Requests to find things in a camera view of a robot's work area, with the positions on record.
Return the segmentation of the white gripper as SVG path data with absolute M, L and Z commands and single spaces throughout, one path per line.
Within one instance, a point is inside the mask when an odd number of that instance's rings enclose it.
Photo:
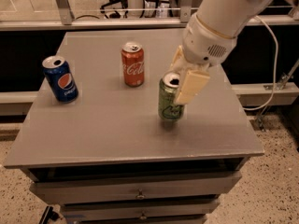
M 193 14 L 183 31 L 182 46 L 178 46 L 169 70 L 179 73 L 187 61 L 210 65 L 223 63 L 235 46 L 236 38 L 224 37 L 212 32 Z M 208 72 L 187 70 L 179 82 L 174 103 L 188 104 L 205 87 L 209 79 Z

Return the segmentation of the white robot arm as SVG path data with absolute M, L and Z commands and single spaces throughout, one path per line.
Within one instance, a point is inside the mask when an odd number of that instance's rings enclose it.
M 209 80 L 208 67 L 224 62 L 250 19 L 273 0 L 203 0 L 183 31 L 169 70 L 179 75 L 174 103 L 188 104 Z M 298 7 L 298 0 L 285 0 Z

